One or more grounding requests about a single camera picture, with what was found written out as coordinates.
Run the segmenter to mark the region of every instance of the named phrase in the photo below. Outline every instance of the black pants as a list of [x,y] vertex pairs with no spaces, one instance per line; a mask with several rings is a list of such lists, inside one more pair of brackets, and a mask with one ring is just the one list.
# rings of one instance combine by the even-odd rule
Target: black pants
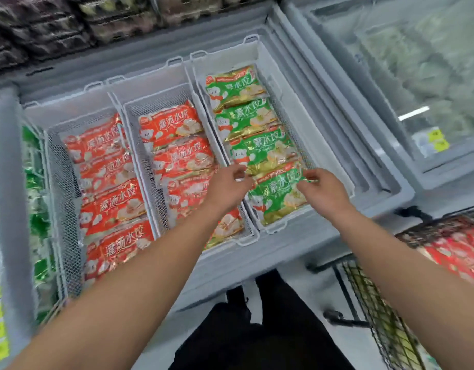
[[330,337],[326,327],[286,284],[277,270],[256,278],[263,303],[263,324],[251,323],[243,304],[216,304],[199,327],[176,351],[170,370],[199,368],[202,355],[228,355],[242,338],[299,337],[314,348],[324,368],[354,370]]

